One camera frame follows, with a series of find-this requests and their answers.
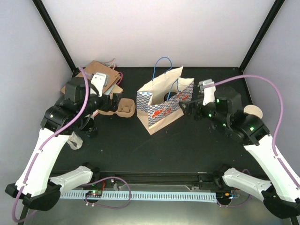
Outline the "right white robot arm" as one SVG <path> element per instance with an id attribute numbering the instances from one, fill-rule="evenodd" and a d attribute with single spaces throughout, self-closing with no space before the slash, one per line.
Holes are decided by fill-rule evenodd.
<path id="1" fill-rule="evenodd" d="M 259 199 L 274 216 L 292 218 L 300 214 L 299 177 L 286 165 L 286 160 L 276 147 L 261 118 L 247 113 L 242 106 L 241 94 L 232 87 L 207 88 L 203 98 L 179 105 L 185 115 L 195 120 L 209 119 L 212 126 L 226 137 L 241 144 L 258 162 L 268 177 L 261 180 L 235 168 L 224 168 L 214 175 L 214 186 L 240 189 Z"/>

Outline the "blue checkered paper bag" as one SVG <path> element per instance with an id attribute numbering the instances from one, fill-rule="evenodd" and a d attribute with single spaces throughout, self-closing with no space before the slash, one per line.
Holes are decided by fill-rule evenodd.
<path id="1" fill-rule="evenodd" d="M 156 76 L 157 64 L 167 59 L 170 68 Z M 194 79 L 182 78 L 183 67 L 173 68 L 164 56 L 154 65 L 152 79 L 136 92 L 137 117 L 150 135 L 183 116 L 180 101 L 192 100 Z"/>

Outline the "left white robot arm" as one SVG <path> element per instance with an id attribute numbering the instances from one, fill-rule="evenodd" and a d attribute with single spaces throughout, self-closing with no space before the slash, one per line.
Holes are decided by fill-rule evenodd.
<path id="1" fill-rule="evenodd" d="M 96 110 L 118 109 L 121 95 L 105 95 L 103 87 L 104 82 L 97 76 L 92 80 L 75 77 L 66 83 L 64 98 L 45 112 L 37 144 L 23 174 L 16 183 L 7 185 L 8 195 L 21 199 L 31 210 L 48 211 L 66 192 L 81 185 L 96 187 L 100 183 L 99 168 L 89 163 L 57 177 L 50 174 L 65 144 L 75 150 L 82 147 L 83 141 L 75 130 L 86 132 L 93 128 L 89 116 Z"/>

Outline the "black plastic cup lid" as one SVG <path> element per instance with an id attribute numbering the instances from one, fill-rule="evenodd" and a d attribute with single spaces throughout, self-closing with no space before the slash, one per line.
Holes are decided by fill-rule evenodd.
<path id="1" fill-rule="evenodd" d="M 176 96 L 178 93 L 177 92 L 168 92 L 164 95 L 164 102 L 172 98 L 173 96 Z"/>

